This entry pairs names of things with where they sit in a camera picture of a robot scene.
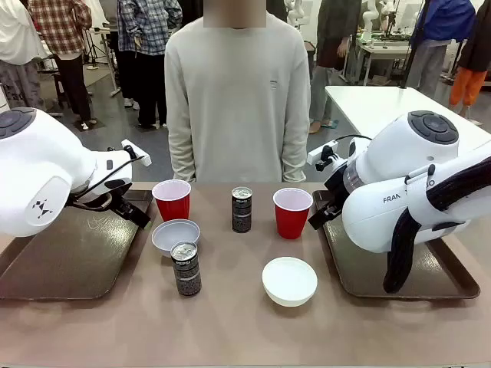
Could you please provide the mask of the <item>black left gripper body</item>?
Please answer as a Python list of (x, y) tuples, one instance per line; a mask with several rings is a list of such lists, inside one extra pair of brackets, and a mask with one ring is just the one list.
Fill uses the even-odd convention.
[(131, 220), (137, 208), (122, 195), (111, 193), (110, 196), (111, 201), (108, 209), (125, 220)]

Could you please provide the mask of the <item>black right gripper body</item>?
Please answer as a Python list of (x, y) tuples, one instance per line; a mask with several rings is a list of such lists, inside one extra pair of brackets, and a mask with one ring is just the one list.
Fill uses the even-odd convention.
[(332, 215), (341, 213), (344, 202), (349, 196), (349, 191), (344, 184), (344, 171), (345, 168), (338, 168), (325, 182), (325, 187), (329, 192), (327, 209)]

